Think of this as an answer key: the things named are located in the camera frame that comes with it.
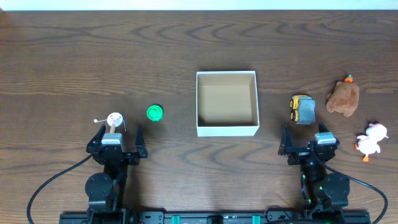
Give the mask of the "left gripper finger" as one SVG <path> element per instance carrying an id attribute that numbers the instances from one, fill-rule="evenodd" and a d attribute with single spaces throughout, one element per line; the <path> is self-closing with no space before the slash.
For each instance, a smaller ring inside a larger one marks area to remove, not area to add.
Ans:
<path id="1" fill-rule="evenodd" d="M 142 135 L 142 126 L 139 125 L 136 133 L 135 147 L 137 152 L 147 152 L 146 144 Z"/>
<path id="2" fill-rule="evenodd" d="M 103 124 L 91 141 L 87 144 L 88 149 L 95 149 L 101 145 L 101 140 L 106 132 L 106 126 Z"/>

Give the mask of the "yellow grey toy truck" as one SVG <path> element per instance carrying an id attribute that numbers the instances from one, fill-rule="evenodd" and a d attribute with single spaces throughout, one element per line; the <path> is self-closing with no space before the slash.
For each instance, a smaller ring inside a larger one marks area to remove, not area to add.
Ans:
<path id="1" fill-rule="evenodd" d="M 297 124 L 309 125 L 315 122 L 315 101 L 307 95 L 294 95 L 290 100 L 290 119 Z"/>

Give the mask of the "brown plush toy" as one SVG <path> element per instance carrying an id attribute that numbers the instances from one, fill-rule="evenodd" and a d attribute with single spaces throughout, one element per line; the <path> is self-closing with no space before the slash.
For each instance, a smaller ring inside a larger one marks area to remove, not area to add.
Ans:
<path id="1" fill-rule="evenodd" d="M 342 113 L 344 117 L 353 115 L 359 104 L 359 86 L 353 82 L 353 76 L 348 75 L 343 82 L 337 82 L 333 90 L 326 96 L 328 112 Z"/>

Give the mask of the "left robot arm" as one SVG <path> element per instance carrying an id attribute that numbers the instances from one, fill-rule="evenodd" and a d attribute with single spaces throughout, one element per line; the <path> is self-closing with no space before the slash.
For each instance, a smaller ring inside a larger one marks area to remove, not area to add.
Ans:
<path id="1" fill-rule="evenodd" d="M 140 159 L 148 156 L 142 127 L 139 126 L 137 129 L 133 152 L 124 152 L 123 135 L 107 133 L 105 126 L 100 127 L 87 144 L 86 151 L 104 167 L 102 172 L 93 174 L 85 184 L 90 218 L 97 214 L 122 213 L 121 202 L 127 180 L 127 168 L 139 165 Z"/>

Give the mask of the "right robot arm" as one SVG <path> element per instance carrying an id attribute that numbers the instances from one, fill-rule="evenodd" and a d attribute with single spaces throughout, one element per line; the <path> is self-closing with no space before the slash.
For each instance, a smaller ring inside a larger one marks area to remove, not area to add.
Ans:
<path id="1" fill-rule="evenodd" d="M 294 146 L 293 137 L 284 127 L 278 155 L 287 157 L 290 166 L 300 166 L 302 194 L 309 206 L 303 212 L 307 218 L 314 213 L 335 212 L 348 205 L 349 180 L 341 174 L 328 173 L 325 162 L 335 157 L 340 144 L 324 124 L 306 146 Z"/>

